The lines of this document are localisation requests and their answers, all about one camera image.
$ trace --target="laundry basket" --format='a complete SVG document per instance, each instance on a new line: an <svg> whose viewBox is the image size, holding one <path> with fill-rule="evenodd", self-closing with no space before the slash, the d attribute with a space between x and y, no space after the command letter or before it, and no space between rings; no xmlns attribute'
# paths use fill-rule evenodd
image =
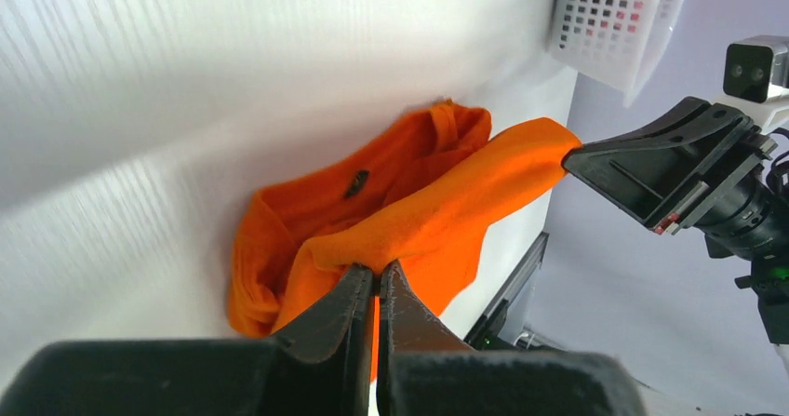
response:
<svg viewBox="0 0 789 416"><path fill-rule="evenodd" d="M624 92L629 105L668 46L684 0L556 0L554 58Z"/></svg>

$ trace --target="folded orange fabric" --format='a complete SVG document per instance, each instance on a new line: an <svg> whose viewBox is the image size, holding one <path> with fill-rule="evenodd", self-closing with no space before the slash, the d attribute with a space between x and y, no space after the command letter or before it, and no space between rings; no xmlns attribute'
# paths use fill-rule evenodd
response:
<svg viewBox="0 0 789 416"><path fill-rule="evenodd" d="M442 102L333 166L258 190L234 243L230 325L268 336L350 264L380 274L395 259L441 314L474 281L488 227L559 182L562 158L581 146L548 118L489 134L488 111ZM378 334L377 305L375 326Z"/></svg>

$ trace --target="orange garment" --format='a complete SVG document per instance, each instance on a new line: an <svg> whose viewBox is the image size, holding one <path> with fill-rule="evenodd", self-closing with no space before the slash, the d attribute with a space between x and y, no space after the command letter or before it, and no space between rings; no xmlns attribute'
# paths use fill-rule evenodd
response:
<svg viewBox="0 0 789 416"><path fill-rule="evenodd" d="M395 259L441 314L474 281L488 227L559 182L562 158L581 146L547 118L489 134L488 111L442 102L404 115L333 166L255 192L234 244L230 325L268 336L348 265L380 274Z"/></svg>

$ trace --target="camera lens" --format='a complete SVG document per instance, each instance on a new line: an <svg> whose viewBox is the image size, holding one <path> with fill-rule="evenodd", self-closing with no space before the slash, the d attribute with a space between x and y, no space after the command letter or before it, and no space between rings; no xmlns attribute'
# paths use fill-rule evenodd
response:
<svg viewBox="0 0 789 416"><path fill-rule="evenodd" d="M762 78L764 78L764 70L755 68L754 72L751 74L751 77L758 83L762 80Z"/></svg>

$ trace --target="gray wall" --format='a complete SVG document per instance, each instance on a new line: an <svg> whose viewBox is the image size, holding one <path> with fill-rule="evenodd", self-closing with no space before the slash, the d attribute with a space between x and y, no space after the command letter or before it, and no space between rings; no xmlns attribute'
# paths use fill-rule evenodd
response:
<svg viewBox="0 0 789 416"><path fill-rule="evenodd" d="M583 141L641 127L685 96L721 95L727 45L789 35L785 0L686 0L671 44L635 104L580 77L569 126ZM769 345L739 260L712 261L702 234L656 236L575 179L554 192L551 242L529 320L571 348L620 358L642 381L701 407L789 412L789 379Z"/></svg>

